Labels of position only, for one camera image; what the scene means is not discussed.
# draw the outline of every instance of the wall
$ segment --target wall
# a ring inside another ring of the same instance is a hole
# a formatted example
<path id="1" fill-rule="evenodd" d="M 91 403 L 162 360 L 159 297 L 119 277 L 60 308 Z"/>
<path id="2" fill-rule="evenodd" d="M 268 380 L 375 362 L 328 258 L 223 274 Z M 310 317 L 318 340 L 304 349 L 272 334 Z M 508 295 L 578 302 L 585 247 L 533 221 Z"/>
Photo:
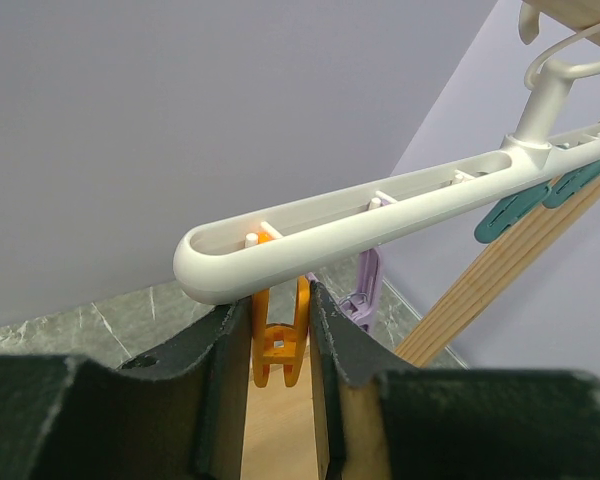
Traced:
<path id="1" fill-rule="evenodd" d="M 0 2 L 0 324 L 170 280 L 196 224 L 388 175 L 494 4 Z"/>
<path id="2" fill-rule="evenodd" d="M 501 0 L 468 49 L 394 174 L 497 148 L 528 97 L 529 63 L 570 32 L 543 18 L 530 46 L 517 37 L 519 2 Z M 600 58 L 583 42 L 559 54 Z M 577 81 L 556 133 L 600 119 L 600 76 Z M 480 253 L 473 230 L 491 206 L 386 247 L 390 280 L 428 311 Z M 600 375 L 600 201 L 453 343 L 473 366 L 573 367 Z"/>

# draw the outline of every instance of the orange object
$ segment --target orange object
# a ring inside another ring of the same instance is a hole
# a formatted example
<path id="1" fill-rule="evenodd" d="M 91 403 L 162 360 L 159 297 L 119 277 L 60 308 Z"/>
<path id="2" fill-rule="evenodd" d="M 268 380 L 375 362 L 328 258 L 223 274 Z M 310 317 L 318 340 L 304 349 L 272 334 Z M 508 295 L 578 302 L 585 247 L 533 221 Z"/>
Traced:
<path id="1" fill-rule="evenodd" d="M 272 240 L 265 232 L 258 234 L 258 243 Z M 309 330 L 309 280 L 298 277 L 296 308 L 291 325 L 267 326 L 269 289 L 252 296 L 252 348 L 253 383 L 266 387 L 272 364 L 283 365 L 284 384 L 293 387 L 300 376 Z"/>

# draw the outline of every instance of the white hanger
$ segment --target white hanger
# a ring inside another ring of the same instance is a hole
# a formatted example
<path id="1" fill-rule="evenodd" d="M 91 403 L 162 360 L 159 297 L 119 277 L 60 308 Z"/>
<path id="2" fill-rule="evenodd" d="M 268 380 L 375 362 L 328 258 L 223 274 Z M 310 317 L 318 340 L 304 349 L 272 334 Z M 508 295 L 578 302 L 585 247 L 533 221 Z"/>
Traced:
<path id="1" fill-rule="evenodd" d="M 600 61 L 549 57 L 598 31 L 575 34 L 531 64 L 531 95 L 498 150 L 200 225 L 175 252 L 183 290 L 202 303 L 229 303 L 599 160 L 600 124 L 547 138 L 573 82 L 600 74 Z M 259 231 L 274 241 L 254 244 Z"/>

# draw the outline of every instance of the teal object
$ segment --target teal object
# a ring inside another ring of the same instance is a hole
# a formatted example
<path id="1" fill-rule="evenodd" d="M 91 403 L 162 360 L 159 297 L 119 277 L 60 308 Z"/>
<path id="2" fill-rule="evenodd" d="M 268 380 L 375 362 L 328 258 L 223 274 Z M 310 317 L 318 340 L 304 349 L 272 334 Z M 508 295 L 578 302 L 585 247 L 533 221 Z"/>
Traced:
<path id="1" fill-rule="evenodd" d="M 476 227 L 476 240 L 480 243 L 493 242 L 536 205 L 542 203 L 550 193 L 549 182 L 544 182 L 503 198 Z"/>
<path id="2" fill-rule="evenodd" d="M 565 173 L 542 202 L 546 208 L 558 208 L 600 175 L 600 160 Z"/>

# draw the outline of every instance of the marble tile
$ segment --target marble tile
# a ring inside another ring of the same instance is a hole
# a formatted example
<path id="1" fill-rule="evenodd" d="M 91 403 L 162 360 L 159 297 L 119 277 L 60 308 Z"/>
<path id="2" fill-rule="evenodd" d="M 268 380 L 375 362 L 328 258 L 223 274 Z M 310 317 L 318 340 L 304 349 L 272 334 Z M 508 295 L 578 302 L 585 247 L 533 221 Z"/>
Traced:
<path id="1" fill-rule="evenodd" d="M 325 266 L 316 276 L 341 298 L 356 284 L 357 257 Z M 295 280 L 271 289 L 269 323 L 293 323 Z M 130 357 L 171 338 L 211 309 L 187 297 L 176 282 L 155 285 L 91 303 L 68 312 L 0 328 L 0 354 L 82 353 L 116 367 Z M 418 318 L 383 285 L 373 337 L 393 350 L 415 327 Z M 458 368 L 443 351 L 434 368 Z"/>

